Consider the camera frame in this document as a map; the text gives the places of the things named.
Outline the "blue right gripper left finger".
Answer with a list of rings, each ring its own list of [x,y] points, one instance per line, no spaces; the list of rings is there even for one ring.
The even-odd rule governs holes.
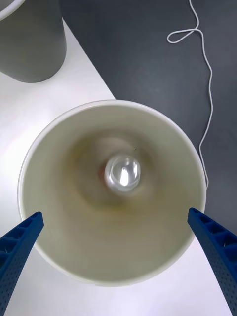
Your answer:
[[[0,238],[0,315],[4,315],[28,256],[44,227],[36,212]]]

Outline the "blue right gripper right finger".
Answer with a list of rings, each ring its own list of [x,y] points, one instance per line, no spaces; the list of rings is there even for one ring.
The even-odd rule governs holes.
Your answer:
[[[237,236],[195,208],[188,224],[215,274],[232,315],[237,316]]]

